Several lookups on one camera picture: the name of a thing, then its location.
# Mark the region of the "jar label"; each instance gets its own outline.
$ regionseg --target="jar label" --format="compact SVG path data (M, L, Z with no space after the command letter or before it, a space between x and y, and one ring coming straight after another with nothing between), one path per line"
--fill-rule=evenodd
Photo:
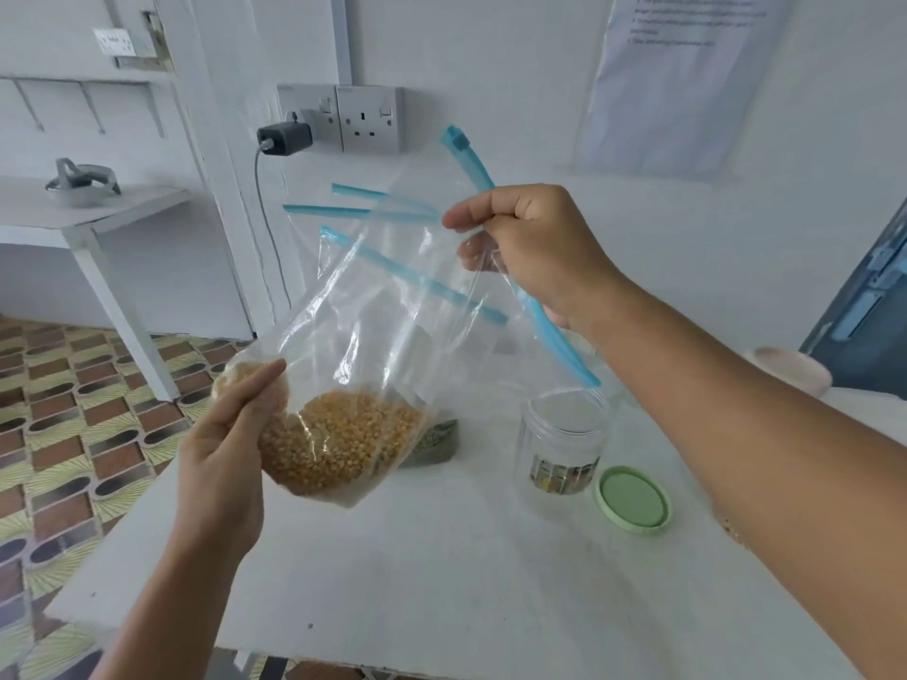
M589 465L555 465L550 460L536 455L532 460L529 479L532 484L549 494L578 494L589 486L598 464L596 459Z

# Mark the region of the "charging cable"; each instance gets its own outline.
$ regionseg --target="charging cable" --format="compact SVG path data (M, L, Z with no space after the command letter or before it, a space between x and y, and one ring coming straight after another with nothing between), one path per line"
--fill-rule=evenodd
M284 275L283 263L280 261L280 251L278 250L277 241L274 239L274 232L267 221L265 212L265 202L261 197L261 183L258 179L258 159L262 154L278 155L288 157L301 150L305 150L312 145L312 129L308 124L298 121L283 121L279 124L271 124L257 131L258 149L255 151L255 193L258 196L258 207L261 209L261 216L265 220L265 229L267 236L270 238L271 247L274 248L274 256L278 258L278 272L280 273L280 283L283 285L284 296L287 296L287 305L293 305L289 297L287 288L287 277ZM252 240L255 242L255 251L258 254L258 265L261 267L262 277L265 273L264 259L261 256L261 249L258 247L258 241L255 239L255 233L252 233ZM267 300L271 304L271 314L274 316L274 322L278 320L277 310L274 307L274 298L271 296L270 289L267 288L265 280L265 289L267 291Z

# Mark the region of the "paper sign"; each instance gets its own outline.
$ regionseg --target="paper sign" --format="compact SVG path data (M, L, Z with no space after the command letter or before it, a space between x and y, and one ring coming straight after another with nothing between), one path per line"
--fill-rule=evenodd
M107 57L138 56L135 48L132 47L132 38L124 28L96 28L94 37L101 48L101 53Z
M615 0L577 164L717 174L792 1Z

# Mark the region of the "blue door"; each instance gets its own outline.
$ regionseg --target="blue door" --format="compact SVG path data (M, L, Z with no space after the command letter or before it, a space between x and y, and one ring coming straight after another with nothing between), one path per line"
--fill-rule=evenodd
M835 386L907 399L907 201L800 349Z

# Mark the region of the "forearm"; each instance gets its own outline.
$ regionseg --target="forearm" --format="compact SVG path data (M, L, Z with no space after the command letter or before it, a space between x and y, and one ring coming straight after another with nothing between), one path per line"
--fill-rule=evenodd
M905 662L907 450L622 280L577 324L747 546L872 678Z
M168 546L93 680L201 680L236 567Z

